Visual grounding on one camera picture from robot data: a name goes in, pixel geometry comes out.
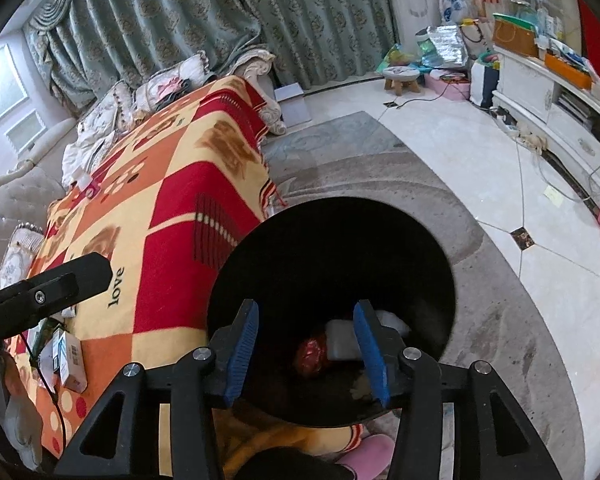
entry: cabinet drawer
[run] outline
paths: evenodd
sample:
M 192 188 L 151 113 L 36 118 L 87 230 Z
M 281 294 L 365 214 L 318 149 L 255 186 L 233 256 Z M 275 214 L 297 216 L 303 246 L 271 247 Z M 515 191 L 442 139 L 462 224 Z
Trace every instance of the cabinet drawer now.
M 576 150 L 594 170 L 600 165 L 600 142 L 558 105 L 552 105 L 547 125 Z
M 554 101 L 555 83 L 528 66 L 507 58 L 502 69 L 501 92 L 547 122 Z
M 600 142 L 596 137 L 557 105 L 553 105 L 551 108 L 548 126 L 590 166 L 587 173 L 591 174 L 597 170 L 596 176 L 600 179 Z M 587 177 L 586 183 L 581 182 L 581 184 L 587 191 L 593 192 L 594 200 L 600 205 L 599 194 L 595 187 L 591 189 L 590 178 Z

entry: red and yellow checkered blanket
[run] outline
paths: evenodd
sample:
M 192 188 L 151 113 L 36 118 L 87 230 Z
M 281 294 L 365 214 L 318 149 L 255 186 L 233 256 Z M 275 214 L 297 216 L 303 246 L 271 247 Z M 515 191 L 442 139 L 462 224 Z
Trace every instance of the red and yellow checkered blanket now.
M 59 391 L 68 438 L 123 365 L 171 364 L 206 342 L 218 271 L 264 220 L 274 192 L 258 150 L 263 106 L 239 77 L 210 83 L 117 143 L 93 175 L 101 185 L 93 199 L 74 189 L 50 206 L 30 274 L 92 251 L 114 273 L 109 290 L 79 304 L 68 323 L 82 341 L 89 381 L 83 394 Z M 58 455 L 56 411 L 32 379 L 24 348 L 14 340 L 11 350 L 43 417 L 43 445 Z

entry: tiled floor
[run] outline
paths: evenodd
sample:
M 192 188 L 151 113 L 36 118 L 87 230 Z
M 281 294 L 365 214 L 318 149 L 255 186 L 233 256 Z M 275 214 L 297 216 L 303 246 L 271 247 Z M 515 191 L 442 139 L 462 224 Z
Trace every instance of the tiled floor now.
M 600 471 L 600 228 L 553 168 L 471 104 L 443 97 L 384 106 L 415 97 L 436 95 L 396 98 L 381 80 L 312 94 L 314 120 L 300 128 L 364 110 L 466 205 L 520 277 L 562 355 L 582 418 L 585 477 L 593 479 Z M 545 179 L 575 202 L 560 194 L 550 200 Z M 509 234 L 521 227 L 535 242 L 524 251 Z

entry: orange box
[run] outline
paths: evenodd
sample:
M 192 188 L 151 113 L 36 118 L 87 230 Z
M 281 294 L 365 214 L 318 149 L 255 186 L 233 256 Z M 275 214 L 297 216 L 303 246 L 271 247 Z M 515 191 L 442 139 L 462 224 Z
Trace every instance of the orange box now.
M 568 65 L 558 57 L 547 54 L 544 56 L 544 65 L 551 70 L 551 72 L 557 73 L 557 75 L 565 78 L 578 88 L 591 90 L 591 86 L 593 85 L 591 76 L 580 70 L 576 70 L 573 66 Z

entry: white pillow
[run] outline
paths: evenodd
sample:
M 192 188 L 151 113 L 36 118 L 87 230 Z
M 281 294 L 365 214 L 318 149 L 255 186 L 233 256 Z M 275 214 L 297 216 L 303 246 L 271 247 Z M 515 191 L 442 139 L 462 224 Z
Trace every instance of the white pillow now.
M 124 81 L 118 81 L 78 123 L 78 140 L 68 144 L 62 156 L 62 185 L 69 189 L 74 171 L 95 170 L 109 149 L 133 125 L 133 93 Z
M 199 50 L 193 56 L 178 63 L 176 66 L 160 70 L 155 73 L 149 81 L 136 90 L 136 102 L 134 104 L 134 114 L 144 112 L 153 114 L 155 105 L 160 98 L 158 97 L 158 86 L 169 82 L 173 77 L 179 79 L 189 79 L 193 89 L 200 88 L 209 77 L 209 60 L 206 58 L 204 50 Z
M 26 279 L 44 239 L 39 227 L 29 223 L 16 227 L 0 264 L 0 290 Z
M 95 142 L 113 129 L 124 131 L 131 124 L 133 93 L 128 84 L 118 81 L 78 122 L 78 142 Z

